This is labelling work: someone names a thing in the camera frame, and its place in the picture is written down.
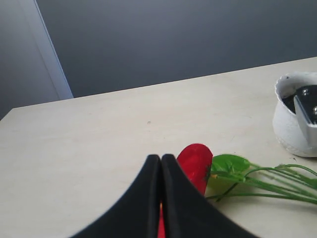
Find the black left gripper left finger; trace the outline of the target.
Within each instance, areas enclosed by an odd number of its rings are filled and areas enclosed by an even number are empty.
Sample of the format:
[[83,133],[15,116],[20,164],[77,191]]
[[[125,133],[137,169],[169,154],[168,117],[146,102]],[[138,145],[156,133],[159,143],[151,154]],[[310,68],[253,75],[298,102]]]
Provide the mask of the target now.
[[127,191],[74,238],[156,238],[161,199],[161,162],[149,155]]

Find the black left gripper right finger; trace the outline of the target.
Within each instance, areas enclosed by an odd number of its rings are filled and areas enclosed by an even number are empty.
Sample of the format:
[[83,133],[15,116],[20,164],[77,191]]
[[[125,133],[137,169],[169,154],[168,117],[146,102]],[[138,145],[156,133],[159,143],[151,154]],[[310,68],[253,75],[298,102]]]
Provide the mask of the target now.
[[161,159],[162,210],[167,238],[255,238],[213,207],[191,184],[172,154]]

